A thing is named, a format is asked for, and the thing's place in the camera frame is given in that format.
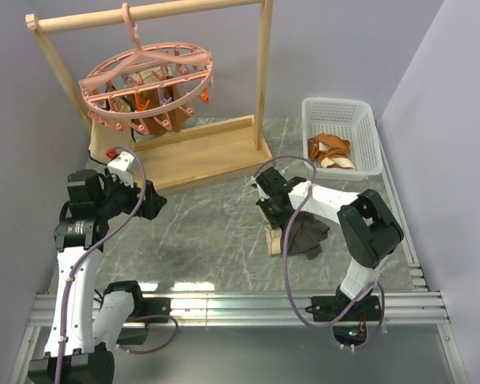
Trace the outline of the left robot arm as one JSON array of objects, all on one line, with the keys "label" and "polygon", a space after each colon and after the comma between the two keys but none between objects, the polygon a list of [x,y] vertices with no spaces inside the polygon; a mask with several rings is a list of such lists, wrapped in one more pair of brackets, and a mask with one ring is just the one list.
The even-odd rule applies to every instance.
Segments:
[{"label": "left robot arm", "polygon": [[79,170],[67,178],[68,200],[54,230],[58,292],[43,356],[31,360],[33,383],[111,383],[116,346],[125,322],[169,322],[170,300],[144,298],[135,280],[112,282],[102,294],[95,278],[109,221],[120,214],[154,219],[167,203],[154,184],[137,184],[119,170]]}]

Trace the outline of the dark grey underwear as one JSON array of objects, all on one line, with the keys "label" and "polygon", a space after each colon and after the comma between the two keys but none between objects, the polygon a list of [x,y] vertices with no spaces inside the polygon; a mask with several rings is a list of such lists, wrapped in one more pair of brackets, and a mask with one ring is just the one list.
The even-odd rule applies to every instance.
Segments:
[{"label": "dark grey underwear", "polygon": [[[330,227],[316,219],[310,213],[300,212],[290,229],[288,241],[288,255],[304,254],[309,260],[316,258],[321,252],[321,242],[328,238]],[[285,229],[272,228],[269,223],[265,226],[266,243],[269,255],[282,255]]]}]

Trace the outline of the pink round clip hanger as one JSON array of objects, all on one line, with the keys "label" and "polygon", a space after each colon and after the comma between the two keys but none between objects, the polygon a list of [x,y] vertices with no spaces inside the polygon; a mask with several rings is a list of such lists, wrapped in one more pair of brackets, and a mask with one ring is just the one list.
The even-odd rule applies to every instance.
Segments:
[{"label": "pink round clip hanger", "polygon": [[79,82],[87,114],[119,131],[130,128],[148,135],[151,121],[173,131],[171,114],[192,118],[196,98],[210,101],[211,52],[183,42],[143,46],[126,2],[122,18],[134,48],[103,62]]}]

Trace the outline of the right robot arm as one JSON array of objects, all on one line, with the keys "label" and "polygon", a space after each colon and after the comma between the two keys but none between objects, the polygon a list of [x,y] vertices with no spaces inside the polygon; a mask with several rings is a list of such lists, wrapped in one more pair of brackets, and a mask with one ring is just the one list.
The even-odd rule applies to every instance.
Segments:
[{"label": "right robot arm", "polygon": [[386,258],[404,239],[403,230],[381,195],[372,189],[361,193],[318,186],[302,177],[285,179],[273,167],[254,176],[257,206],[273,228],[282,231],[283,265],[288,266],[290,235],[297,220],[324,218],[339,225],[350,264],[337,288],[333,314],[355,319],[376,286]]}]

